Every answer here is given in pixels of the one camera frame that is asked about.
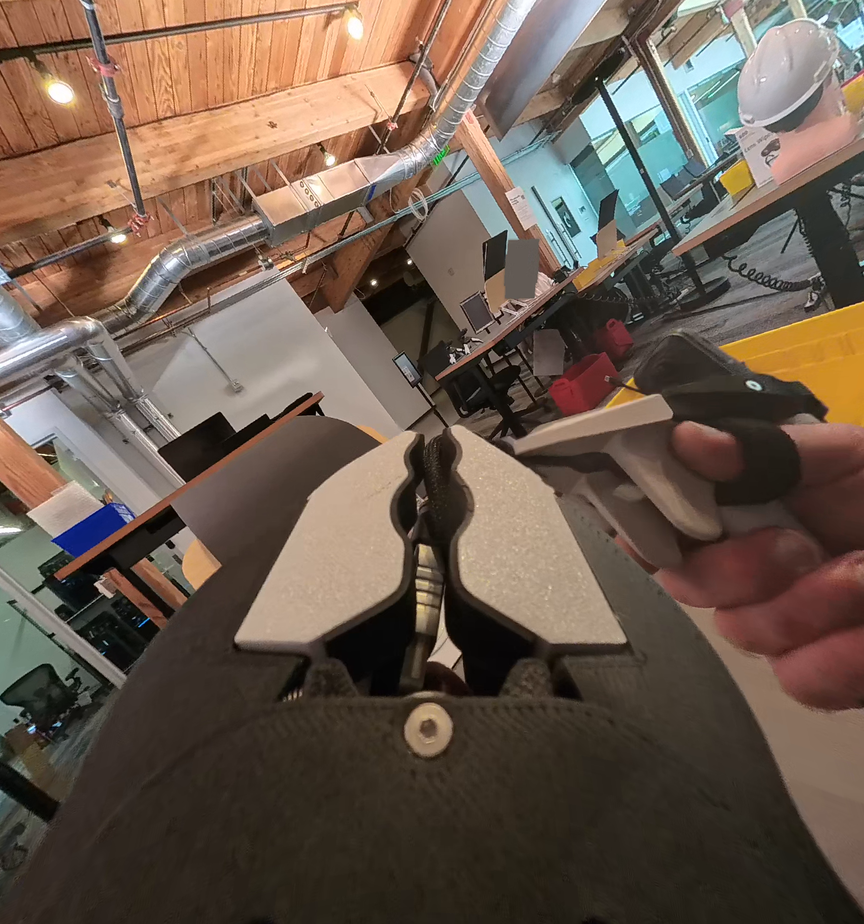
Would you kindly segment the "white box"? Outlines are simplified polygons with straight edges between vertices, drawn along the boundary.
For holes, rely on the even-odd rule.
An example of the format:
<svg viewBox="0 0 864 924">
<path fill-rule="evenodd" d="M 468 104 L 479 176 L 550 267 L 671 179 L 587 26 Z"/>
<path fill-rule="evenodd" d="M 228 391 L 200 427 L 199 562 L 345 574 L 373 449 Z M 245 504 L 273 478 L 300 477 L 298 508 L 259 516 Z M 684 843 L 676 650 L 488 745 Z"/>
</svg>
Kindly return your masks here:
<svg viewBox="0 0 864 924">
<path fill-rule="evenodd" d="M 29 509 L 27 515 L 54 539 L 101 509 L 100 499 L 78 482 L 70 481 L 53 491 L 45 502 Z"/>
</svg>

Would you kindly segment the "long wooden desk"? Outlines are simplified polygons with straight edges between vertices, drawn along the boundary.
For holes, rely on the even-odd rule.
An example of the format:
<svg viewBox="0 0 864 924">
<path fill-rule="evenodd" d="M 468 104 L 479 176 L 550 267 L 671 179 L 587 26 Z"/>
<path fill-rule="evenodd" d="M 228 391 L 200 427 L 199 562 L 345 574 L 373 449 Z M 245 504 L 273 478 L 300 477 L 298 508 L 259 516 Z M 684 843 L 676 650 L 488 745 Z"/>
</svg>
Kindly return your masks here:
<svg viewBox="0 0 864 924">
<path fill-rule="evenodd" d="M 581 268 L 572 271 L 559 283 L 554 283 L 540 297 L 533 299 L 524 310 L 517 312 L 510 323 L 501 326 L 494 336 L 474 348 L 472 352 L 461 356 L 458 361 L 450 362 L 435 376 L 438 385 L 444 385 L 447 380 L 455 375 L 480 364 L 497 345 L 506 342 L 512 334 L 520 332 L 529 321 L 544 313 L 548 303 L 559 295 L 574 294 L 579 296 L 603 286 L 617 272 L 622 271 L 626 264 L 637 257 L 645 245 L 652 242 L 660 233 L 660 225 L 653 223 L 631 241 L 620 242 L 612 256 L 605 258 L 605 261 L 598 269 Z"/>
</svg>

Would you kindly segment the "grey sheet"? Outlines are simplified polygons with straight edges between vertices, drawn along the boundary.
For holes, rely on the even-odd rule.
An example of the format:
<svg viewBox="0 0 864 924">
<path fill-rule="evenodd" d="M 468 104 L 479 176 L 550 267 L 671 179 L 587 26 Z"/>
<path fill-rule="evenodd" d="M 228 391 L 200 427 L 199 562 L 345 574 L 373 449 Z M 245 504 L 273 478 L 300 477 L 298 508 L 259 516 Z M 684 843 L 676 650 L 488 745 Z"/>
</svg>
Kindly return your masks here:
<svg viewBox="0 0 864 924">
<path fill-rule="evenodd" d="M 532 336 L 532 369 L 538 378 L 564 374 L 566 343 L 557 329 L 542 328 Z"/>
</svg>

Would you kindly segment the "wooden desk with black legs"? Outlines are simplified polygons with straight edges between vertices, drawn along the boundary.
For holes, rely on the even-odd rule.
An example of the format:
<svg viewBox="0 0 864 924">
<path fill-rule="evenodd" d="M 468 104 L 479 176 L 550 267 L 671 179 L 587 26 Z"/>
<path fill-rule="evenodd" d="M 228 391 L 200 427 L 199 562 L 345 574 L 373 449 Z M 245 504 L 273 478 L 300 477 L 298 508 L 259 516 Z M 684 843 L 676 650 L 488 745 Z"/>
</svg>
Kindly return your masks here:
<svg viewBox="0 0 864 924">
<path fill-rule="evenodd" d="M 794 211 L 810 241 L 811 255 L 834 308 L 864 301 L 864 271 L 850 235 L 830 202 L 831 188 L 864 171 L 864 123 L 856 139 L 781 184 L 750 191 L 719 206 L 673 248 L 678 257 L 703 249 L 708 258 L 733 254 L 762 225 Z"/>
</svg>

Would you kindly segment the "metal sprinkler pipe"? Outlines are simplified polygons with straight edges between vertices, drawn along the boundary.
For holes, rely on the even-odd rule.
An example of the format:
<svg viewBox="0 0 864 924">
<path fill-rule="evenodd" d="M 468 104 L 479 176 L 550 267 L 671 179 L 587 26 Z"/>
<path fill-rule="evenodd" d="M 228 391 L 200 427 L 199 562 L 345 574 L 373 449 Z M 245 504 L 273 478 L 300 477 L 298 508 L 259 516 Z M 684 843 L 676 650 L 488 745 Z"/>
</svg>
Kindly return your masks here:
<svg viewBox="0 0 864 924">
<path fill-rule="evenodd" d="M 127 180 L 133 202 L 134 215 L 129 220 L 134 233 L 141 231 L 149 222 L 142 189 L 137 175 L 127 127 L 124 118 L 122 99 L 116 86 L 118 67 L 107 50 L 103 30 L 99 23 L 96 6 L 92 1 L 79 1 L 91 40 L 91 67 L 98 75 L 101 93 L 109 111 L 120 155 L 126 170 Z"/>
</svg>

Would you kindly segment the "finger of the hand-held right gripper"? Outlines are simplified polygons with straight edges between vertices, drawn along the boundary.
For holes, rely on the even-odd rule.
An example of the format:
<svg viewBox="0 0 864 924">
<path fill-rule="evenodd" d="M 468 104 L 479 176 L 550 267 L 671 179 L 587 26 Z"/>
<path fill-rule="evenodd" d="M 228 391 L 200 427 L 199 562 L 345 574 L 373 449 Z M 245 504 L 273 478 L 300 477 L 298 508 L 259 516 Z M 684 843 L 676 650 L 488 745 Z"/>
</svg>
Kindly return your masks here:
<svg viewBox="0 0 864 924">
<path fill-rule="evenodd" d="M 598 453 L 621 433 L 674 421 L 667 400 L 651 395 L 545 424 L 512 445 L 517 458 L 572 457 Z"/>
</svg>

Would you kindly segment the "yellow plastic bin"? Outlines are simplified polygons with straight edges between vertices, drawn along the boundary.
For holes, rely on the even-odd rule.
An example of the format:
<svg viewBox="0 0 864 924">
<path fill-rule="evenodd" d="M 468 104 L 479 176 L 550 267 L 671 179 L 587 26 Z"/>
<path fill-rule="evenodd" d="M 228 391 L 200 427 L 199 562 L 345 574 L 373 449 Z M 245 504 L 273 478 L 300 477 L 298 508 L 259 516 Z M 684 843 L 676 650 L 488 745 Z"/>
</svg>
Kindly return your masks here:
<svg viewBox="0 0 864 924">
<path fill-rule="evenodd" d="M 658 339 L 607 406 L 648 393 L 674 422 L 829 422 L 864 428 L 864 302 L 724 346 L 686 329 Z"/>
</svg>

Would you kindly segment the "blue bin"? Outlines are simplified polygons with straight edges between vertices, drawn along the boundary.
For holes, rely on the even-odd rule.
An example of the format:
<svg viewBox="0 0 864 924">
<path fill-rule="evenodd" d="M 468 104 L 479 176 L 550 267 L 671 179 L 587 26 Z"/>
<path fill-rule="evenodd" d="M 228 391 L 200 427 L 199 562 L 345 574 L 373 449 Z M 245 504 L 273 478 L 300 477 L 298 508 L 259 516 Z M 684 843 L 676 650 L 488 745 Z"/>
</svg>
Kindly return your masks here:
<svg viewBox="0 0 864 924">
<path fill-rule="evenodd" d="M 124 504 L 111 502 L 64 532 L 52 538 L 52 542 L 73 558 L 90 552 L 135 519 L 135 514 Z"/>
</svg>

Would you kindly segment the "smooth silver pipes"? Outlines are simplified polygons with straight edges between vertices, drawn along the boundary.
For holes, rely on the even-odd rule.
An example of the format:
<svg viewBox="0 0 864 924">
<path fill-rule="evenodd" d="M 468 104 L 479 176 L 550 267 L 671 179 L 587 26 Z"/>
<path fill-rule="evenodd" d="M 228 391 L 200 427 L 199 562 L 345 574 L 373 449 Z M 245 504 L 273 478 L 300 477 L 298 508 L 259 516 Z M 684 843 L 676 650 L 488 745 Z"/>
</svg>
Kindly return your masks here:
<svg viewBox="0 0 864 924">
<path fill-rule="evenodd" d="M 126 439 L 158 450 L 131 414 L 136 410 L 168 443 L 181 435 L 132 373 L 106 327 L 81 317 L 26 334 L 0 349 L 0 386 L 56 375 L 97 409 Z"/>
</svg>

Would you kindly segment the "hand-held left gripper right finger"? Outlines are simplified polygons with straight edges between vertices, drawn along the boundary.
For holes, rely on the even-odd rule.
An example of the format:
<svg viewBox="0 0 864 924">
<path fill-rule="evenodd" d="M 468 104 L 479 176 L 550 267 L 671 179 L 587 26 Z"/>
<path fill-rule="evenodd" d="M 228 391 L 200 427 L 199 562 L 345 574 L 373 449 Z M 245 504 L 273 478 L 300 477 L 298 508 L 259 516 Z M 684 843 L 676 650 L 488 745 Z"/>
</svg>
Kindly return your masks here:
<svg viewBox="0 0 864 924">
<path fill-rule="evenodd" d="M 446 628 L 475 694 L 498 694 L 522 661 L 627 652 L 554 490 L 463 427 L 442 436 L 442 554 Z"/>
</svg>

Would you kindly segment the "rectangular metal duct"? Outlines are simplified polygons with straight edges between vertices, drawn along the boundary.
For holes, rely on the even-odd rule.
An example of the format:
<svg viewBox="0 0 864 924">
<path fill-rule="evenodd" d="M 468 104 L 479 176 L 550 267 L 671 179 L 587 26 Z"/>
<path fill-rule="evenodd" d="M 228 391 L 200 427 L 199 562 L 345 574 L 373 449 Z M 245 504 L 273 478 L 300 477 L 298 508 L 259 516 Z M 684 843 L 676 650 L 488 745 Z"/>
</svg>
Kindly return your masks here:
<svg viewBox="0 0 864 924">
<path fill-rule="evenodd" d="M 265 227 L 268 243 L 284 244 L 364 206 L 374 160 L 357 158 L 253 196 L 253 211 Z"/>
</svg>

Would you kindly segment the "white hard hat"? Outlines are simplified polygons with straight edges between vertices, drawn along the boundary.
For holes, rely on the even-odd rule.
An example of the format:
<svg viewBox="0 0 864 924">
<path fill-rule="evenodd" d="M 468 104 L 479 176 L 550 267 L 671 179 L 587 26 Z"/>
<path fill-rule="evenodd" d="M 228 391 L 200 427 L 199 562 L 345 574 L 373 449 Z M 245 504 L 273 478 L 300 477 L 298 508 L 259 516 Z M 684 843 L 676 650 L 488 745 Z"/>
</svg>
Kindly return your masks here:
<svg viewBox="0 0 864 924">
<path fill-rule="evenodd" d="M 783 133 L 800 127 L 834 75 L 839 42 L 809 18 L 768 29 L 738 77 L 738 118 L 744 128 Z"/>
</svg>

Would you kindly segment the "wooden desk with black frame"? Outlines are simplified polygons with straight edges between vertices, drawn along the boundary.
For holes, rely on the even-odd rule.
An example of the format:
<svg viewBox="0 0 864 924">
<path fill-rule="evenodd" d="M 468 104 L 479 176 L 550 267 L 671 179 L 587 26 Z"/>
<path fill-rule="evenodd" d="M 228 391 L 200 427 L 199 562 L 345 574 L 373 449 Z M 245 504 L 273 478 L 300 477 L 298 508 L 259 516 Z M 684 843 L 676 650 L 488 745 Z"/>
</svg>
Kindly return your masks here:
<svg viewBox="0 0 864 924">
<path fill-rule="evenodd" d="M 306 393 L 276 418 L 264 415 L 230 435 L 224 441 L 227 451 L 219 452 L 218 457 L 208 456 L 209 466 L 93 548 L 60 567 L 50 579 L 60 582 L 76 575 L 88 576 L 94 583 L 101 579 L 162 629 L 187 599 L 171 578 L 154 571 L 149 562 L 153 552 L 187 528 L 175 503 L 286 422 L 300 416 L 322 416 L 323 399 L 322 392 Z"/>
</svg>

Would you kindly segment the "black mesh office chair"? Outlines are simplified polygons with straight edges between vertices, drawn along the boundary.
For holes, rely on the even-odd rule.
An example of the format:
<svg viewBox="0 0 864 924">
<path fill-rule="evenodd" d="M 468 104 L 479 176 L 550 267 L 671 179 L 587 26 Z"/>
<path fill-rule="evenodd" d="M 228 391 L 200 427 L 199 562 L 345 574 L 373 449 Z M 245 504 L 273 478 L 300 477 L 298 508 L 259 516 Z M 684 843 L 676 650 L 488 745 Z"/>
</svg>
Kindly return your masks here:
<svg viewBox="0 0 864 924">
<path fill-rule="evenodd" d="M 53 664 L 40 664 L 9 685 L 0 702 L 20 710 L 22 719 L 38 733 L 52 737 L 81 712 L 80 691 L 78 667 L 61 678 Z"/>
</svg>

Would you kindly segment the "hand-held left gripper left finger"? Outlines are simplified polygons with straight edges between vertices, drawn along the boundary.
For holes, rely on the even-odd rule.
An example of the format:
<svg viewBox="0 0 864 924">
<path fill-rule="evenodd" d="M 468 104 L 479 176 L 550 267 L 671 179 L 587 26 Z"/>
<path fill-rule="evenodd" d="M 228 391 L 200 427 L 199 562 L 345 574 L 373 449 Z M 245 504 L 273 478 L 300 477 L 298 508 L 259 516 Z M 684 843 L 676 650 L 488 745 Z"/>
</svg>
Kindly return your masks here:
<svg viewBox="0 0 864 924">
<path fill-rule="evenodd" d="M 403 691 L 424 449 L 421 434 L 402 433 L 310 494 L 236 632 L 239 651 L 335 659 L 373 695 Z"/>
</svg>

